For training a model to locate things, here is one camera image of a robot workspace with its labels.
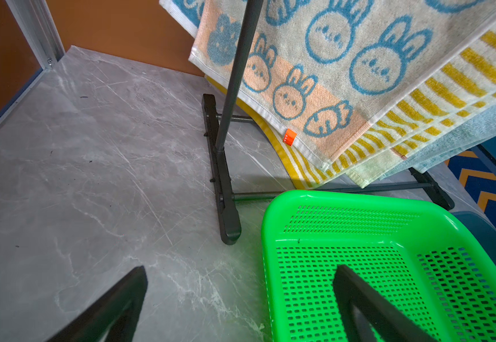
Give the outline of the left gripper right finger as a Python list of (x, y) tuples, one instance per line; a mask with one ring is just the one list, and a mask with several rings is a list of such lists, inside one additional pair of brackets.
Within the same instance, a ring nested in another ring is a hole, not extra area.
[(434, 341), (346, 265), (338, 266), (333, 293), (348, 341)]

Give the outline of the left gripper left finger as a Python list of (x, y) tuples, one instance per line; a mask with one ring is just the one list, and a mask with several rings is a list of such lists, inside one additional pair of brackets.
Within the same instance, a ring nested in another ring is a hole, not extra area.
[(132, 341), (147, 292), (147, 273), (137, 266), (51, 341)]

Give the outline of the light green towel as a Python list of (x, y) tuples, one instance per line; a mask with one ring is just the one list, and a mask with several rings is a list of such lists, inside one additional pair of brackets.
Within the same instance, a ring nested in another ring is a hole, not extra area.
[(473, 148), (495, 136), (496, 104), (432, 142), (413, 157), (389, 170), (380, 179), (383, 180), (409, 168), (424, 173), (460, 152)]

